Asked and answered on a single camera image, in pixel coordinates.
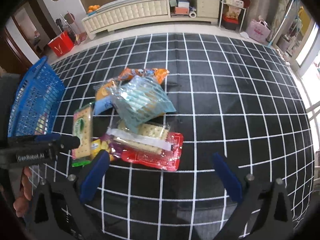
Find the black grid mat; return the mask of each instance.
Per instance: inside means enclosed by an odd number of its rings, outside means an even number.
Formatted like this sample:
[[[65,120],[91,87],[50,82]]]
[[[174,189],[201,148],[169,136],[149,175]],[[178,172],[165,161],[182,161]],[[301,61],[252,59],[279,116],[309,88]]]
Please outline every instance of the black grid mat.
[[[212,240],[236,206],[210,164],[217,151],[261,181],[282,178],[295,225],[303,218],[314,177],[311,130],[293,78],[272,49],[227,37],[165,33],[103,44],[52,67],[67,87],[53,129],[63,134],[72,131],[73,112],[94,100],[99,82],[126,67],[170,71],[163,88],[177,112],[155,121],[184,134],[179,170],[113,163],[87,205],[110,239]],[[93,136],[118,120],[114,110],[94,117]],[[70,154],[61,153],[55,163],[33,167],[32,182],[77,172]],[[256,207],[244,236],[258,212]]]

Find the blue plastic basket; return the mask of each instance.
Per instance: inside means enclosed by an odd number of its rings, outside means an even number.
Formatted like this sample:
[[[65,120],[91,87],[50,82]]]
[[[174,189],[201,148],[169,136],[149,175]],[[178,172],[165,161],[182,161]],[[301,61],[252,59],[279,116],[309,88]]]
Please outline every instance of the blue plastic basket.
[[[25,74],[12,105],[8,137],[50,132],[65,87],[47,57]]]

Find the tape roll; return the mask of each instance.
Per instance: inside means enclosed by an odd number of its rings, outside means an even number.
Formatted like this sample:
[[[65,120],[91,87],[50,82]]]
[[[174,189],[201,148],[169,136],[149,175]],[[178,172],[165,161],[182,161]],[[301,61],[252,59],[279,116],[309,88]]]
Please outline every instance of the tape roll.
[[[197,14],[196,14],[196,12],[191,11],[191,12],[189,12],[189,16],[190,16],[190,18],[196,18]]]

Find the pink bag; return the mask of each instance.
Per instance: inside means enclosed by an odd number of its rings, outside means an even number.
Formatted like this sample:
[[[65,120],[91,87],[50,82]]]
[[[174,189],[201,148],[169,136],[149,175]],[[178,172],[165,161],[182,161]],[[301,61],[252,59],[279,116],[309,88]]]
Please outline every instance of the pink bag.
[[[268,29],[268,24],[263,20],[252,20],[247,28],[247,34],[255,41],[264,43],[269,36],[271,30]]]

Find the cabinet drawer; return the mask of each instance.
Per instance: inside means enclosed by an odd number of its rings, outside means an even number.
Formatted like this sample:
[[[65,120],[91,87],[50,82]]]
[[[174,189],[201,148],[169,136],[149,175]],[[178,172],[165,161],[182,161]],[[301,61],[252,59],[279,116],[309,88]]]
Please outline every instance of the cabinet drawer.
[[[218,18],[219,0],[197,0],[197,15],[199,17]]]

